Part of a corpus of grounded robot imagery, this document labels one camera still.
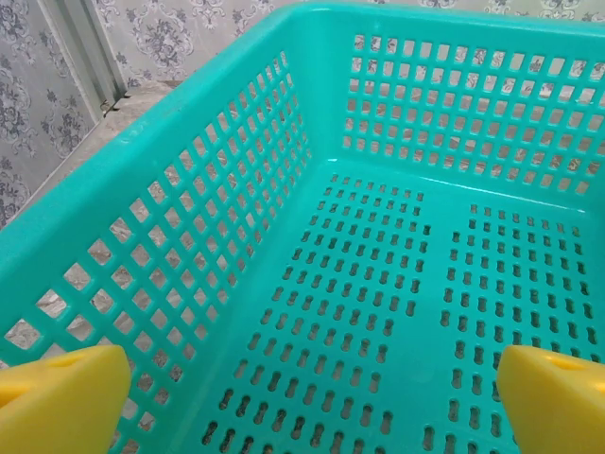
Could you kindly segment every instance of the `plastic basket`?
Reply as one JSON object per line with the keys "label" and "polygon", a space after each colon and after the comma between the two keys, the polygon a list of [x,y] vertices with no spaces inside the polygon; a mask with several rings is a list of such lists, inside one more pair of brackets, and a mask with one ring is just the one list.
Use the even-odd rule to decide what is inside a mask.
{"label": "plastic basket", "polygon": [[604,55],[280,9],[2,232],[0,359],[123,345],[112,452],[517,452],[503,347],[603,354]]}

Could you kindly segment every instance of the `floral wallpaper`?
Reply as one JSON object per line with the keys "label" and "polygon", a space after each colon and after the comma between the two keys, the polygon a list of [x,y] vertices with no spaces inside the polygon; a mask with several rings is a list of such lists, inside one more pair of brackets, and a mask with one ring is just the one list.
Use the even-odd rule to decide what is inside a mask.
{"label": "floral wallpaper", "polygon": [[[93,0],[129,87],[184,79],[290,0]],[[433,9],[605,21],[601,0],[370,0]]]}
{"label": "floral wallpaper", "polygon": [[0,0],[0,229],[92,126],[37,0]]}

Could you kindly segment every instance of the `yellow plastic piece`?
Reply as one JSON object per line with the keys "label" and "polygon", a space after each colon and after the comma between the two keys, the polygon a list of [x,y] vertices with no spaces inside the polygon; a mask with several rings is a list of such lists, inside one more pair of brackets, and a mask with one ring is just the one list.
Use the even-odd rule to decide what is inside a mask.
{"label": "yellow plastic piece", "polygon": [[129,387],[117,345],[0,371],[0,452],[106,454]]}
{"label": "yellow plastic piece", "polygon": [[514,345],[497,385],[522,454],[605,453],[605,366]]}

